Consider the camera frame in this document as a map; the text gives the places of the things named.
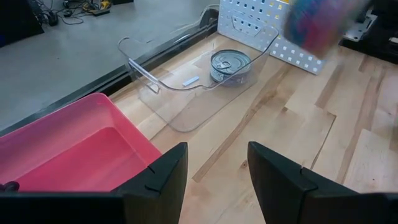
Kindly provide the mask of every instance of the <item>wooden tabletop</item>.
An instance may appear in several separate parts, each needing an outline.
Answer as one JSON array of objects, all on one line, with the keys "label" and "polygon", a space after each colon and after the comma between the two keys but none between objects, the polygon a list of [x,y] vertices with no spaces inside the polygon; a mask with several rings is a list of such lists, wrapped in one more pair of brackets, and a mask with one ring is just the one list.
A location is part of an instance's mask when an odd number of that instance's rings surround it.
[{"label": "wooden tabletop", "polygon": [[[211,47],[209,39],[199,42],[157,69],[175,70]],[[180,223],[264,224],[246,160],[249,141],[355,191],[398,191],[395,65],[340,47],[315,76],[269,57],[256,84],[189,133],[174,131],[142,103],[138,86],[111,99],[161,152],[188,142]]]}]

